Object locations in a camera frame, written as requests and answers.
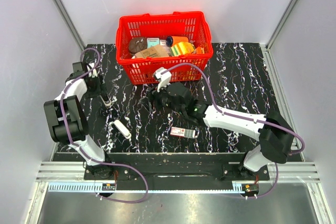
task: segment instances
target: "small white object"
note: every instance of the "small white object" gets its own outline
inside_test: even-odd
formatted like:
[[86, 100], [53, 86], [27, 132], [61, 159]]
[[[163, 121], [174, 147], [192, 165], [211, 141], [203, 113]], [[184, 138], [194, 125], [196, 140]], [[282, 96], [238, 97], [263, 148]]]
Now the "small white object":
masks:
[[101, 97], [101, 95], [100, 95], [99, 97], [100, 97], [100, 99], [102, 100], [102, 102], [104, 103], [104, 105], [105, 105], [106, 107], [109, 107], [109, 106], [112, 105], [112, 101], [111, 101], [111, 99], [110, 99], [108, 102], [106, 102], [106, 101], [103, 99], [103, 97]]
[[132, 135], [130, 131], [122, 124], [122, 122], [120, 122], [119, 120], [115, 120], [113, 124], [117, 127], [117, 129], [121, 132], [121, 134], [123, 134], [123, 136], [126, 139], [131, 138]]
[[[95, 66], [95, 64], [94, 64], [94, 63], [90, 63], [89, 66], [90, 66], [91, 68], [93, 68], [93, 67]], [[94, 69], [91, 73], [89, 73], [89, 77], [97, 77], [97, 76], [98, 76], [98, 73], [97, 73], [97, 70], [96, 70], [96, 69]]]
[[160, 82], [159, 85], [157, 85], [158, 92], [161, 88], [169, 85], [170, 79], [172, 77], [172, 74], [170, 72], [166, 72], [163, 74], [162, 72], [164, 72], [165, 70], [165, 68], [161, 67], [154, 73], [155, 78]]

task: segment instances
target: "yellow package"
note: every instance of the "yellow package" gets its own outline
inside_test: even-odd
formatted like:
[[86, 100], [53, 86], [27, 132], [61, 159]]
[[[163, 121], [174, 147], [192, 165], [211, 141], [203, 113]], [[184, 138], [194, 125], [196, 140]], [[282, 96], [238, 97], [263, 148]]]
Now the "yellow package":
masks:
[[170, 48], [172, 56], [192, 54], [195, 46], [189, 42], [179, 42]]

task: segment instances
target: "metal floor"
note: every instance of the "metal floor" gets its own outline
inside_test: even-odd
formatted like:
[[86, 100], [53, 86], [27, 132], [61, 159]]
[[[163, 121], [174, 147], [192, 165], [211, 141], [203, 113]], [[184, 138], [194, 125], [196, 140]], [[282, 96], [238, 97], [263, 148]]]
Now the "metal floor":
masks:
[[[269, 185], [261, 185], [262, 191], [268, 188]], [[113, 197], [131, 200], [139, 196]], [[92, 194], [47, 193], [39, 224], [318, 223], [304, 184], [277, 185], [269, 196], [257, 200], [232, 197], [153, 194], [140, 204], [123, 204], [100, 201]]]

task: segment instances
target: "small box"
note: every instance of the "small box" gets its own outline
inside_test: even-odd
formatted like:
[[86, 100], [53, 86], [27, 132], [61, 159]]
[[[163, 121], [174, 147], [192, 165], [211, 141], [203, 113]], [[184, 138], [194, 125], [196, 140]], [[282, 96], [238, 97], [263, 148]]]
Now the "small box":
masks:
[[161, 58], [169, 57], [166, 50], [161, 45], [156, 45], [154, 47], [147, 48], [135, 54], [136, 58]]
[[160, 44], [159, 38], [147, 38], [147, 48], [155, 47]]
[[188, 129], [183, 129], [183, 128], [172, 127], [172, 130], [170, 131], [170, 134], [172, 136], [195, 138], [196, 131], [195, 130], [188, 130]]

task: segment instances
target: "red plastic basket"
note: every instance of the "red plastic basket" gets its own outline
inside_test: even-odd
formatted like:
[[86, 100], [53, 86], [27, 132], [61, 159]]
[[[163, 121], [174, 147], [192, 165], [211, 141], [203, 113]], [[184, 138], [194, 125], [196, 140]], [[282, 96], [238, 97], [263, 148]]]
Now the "red plastic basket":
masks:
[[[181, 55], [177, 57], [131, 59], [128, 45], [134, 37], [185, 36], [193, 40], [195, 47], [204, 48], [201, 55]], [[119, 20], [116, 38], [117, 62], [122, 65], [133, 84], [157, 82], [153, 74], [160, 68], [168, 69], [182, 62], [192, 63], [204, 70], [214, 51], [211, 45], [209, 26], [202, 12], [174, 12], [169, 15], [124, 16]], [[182, 66], [171, 71], [171, 81], [199, 80], [201, 74], [190, 66]]]

